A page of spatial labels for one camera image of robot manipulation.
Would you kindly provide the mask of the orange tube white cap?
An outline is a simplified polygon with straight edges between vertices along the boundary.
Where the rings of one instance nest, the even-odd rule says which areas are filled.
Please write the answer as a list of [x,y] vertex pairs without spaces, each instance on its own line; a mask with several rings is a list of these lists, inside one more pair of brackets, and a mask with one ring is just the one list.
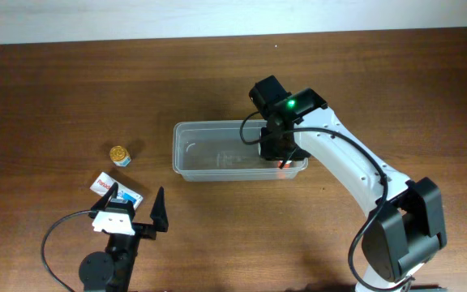
[[293,170],[293,161],[278,161],[277,162],[277,179],[291,179],[296,173]]

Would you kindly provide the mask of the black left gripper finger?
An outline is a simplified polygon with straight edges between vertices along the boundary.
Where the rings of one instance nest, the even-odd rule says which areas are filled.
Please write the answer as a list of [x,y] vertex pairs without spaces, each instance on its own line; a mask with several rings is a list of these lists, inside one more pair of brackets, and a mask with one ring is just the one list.
[[91,207],[91,213],[104,211],[111,199],[116,199],[118,195],[118,184],[115,182],[109,190]]
[[163,187],[160,187],[152,210],[150,213],[150,218],[152,219],[152,225],[157,232],[167,232],[169,228],[169,220],[165,207],[165,190]]

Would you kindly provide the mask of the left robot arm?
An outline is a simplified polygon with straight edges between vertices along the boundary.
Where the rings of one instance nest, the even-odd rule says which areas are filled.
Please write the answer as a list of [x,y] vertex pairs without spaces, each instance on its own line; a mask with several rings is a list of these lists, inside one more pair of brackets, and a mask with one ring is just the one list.
[[84,290],[127,291],[140,241],[154,240],[157,234],[168,231],[165,190],[160,188],[157,192],[150,213],[151,224],[134,221],[134,204],[118,196],[117,183],[90,208],[89,217],[93,219],[93,229],[107,234],[109,240],[103,251],[93,252],[82,260],[79,279]]

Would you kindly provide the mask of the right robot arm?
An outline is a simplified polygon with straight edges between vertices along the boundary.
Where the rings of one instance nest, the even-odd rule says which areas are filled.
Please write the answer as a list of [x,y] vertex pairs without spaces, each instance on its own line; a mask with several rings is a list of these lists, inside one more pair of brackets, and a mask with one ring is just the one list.
[[284,167],[310,157],[346,188],[366,216],[349,246],[357,291],[408,291],[413,275],[447,244],[441,190],[375,155],[313,89],[291,93],[273,75],[249,98],[266,124],[259,155]]

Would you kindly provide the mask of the white Panadol medicine box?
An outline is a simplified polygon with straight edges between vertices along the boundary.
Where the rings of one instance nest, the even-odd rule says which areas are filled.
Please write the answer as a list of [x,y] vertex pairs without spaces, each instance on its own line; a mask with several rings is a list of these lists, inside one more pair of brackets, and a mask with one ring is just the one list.
[[134,209],[137,209],[144,198],[137,192],[132,191],[130,188],[125,187],[120,182],[111,178],[107,173],[102,172],[90,186],[90,190],[97,193],[100,196],[104,196],[107,191],[115,184],[118,185],[117,197],[123,200],[129,200],[133,203]]

